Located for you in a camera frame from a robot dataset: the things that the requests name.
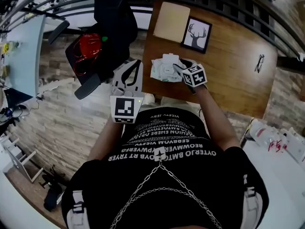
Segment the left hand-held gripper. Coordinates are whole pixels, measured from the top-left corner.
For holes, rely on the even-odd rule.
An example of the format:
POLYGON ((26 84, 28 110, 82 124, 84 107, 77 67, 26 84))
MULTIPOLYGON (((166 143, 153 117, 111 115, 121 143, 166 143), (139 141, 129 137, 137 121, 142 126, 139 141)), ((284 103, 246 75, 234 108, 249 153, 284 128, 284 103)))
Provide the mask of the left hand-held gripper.
POLYGON ((114 75, 110 96, 111 116, 115 123, 134 124, 144 100, 142 91, 143 63, 134 60, 124 64, 114 75))

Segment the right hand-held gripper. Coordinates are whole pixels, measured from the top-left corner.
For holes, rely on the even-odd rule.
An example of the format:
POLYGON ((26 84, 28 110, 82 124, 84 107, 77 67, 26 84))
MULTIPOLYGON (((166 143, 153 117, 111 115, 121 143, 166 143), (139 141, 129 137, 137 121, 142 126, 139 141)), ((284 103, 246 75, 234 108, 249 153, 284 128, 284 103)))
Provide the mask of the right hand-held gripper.
POLYGON ((205 69, 201 64, 191 59, 180 59, 182 65, 173 64, 173 68, 182 74, 182 79, 192 94, 196 94, 195 87, 205 86, 207 77, 205 69))

